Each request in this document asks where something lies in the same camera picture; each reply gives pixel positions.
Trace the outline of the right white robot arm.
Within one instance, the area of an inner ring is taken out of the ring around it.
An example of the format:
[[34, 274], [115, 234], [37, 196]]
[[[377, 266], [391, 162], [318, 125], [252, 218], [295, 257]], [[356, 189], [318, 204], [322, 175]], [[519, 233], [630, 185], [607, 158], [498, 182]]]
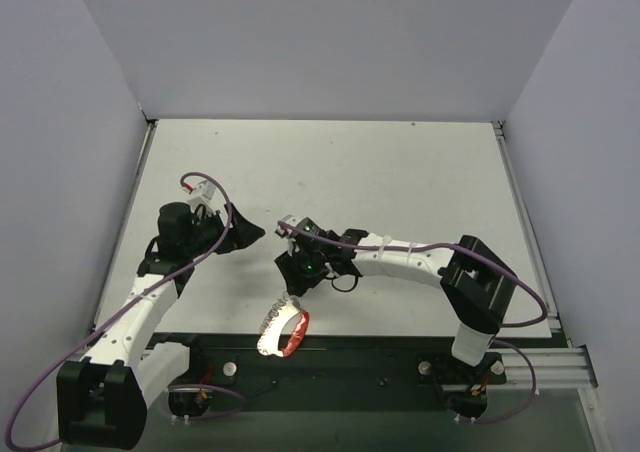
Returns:
[[292, 216], [278, 222], [276, 234], [287, 241], [275, 263], [290, 295], [300, 297], [324, 280], [344, 276], [355, 281], [387, 277], [439, 288], [459, 320], [451, 355], [470, 367], [481, 363], [504, 327], [516, 288], [513, 271], [474, 236], [438, 246], [361, 229], [338, 235], [308, 217]]

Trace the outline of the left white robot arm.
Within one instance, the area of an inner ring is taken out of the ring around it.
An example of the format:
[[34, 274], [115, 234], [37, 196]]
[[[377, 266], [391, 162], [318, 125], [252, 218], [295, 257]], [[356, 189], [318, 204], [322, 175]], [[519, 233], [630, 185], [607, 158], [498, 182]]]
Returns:
[[56, 377], [62, 442], [131, 450], [144, 431], [147, 411], [170, 386], [206, 383], [211, 372], [198, 339], [151, 341], [163, 316], [206, 254], [245, 249], [265, 231], [228, 203], [222, 218], [206, 202], [163, 205], [158, 233], [138, 266], [121, 310], [104, 324], [78, 360]]

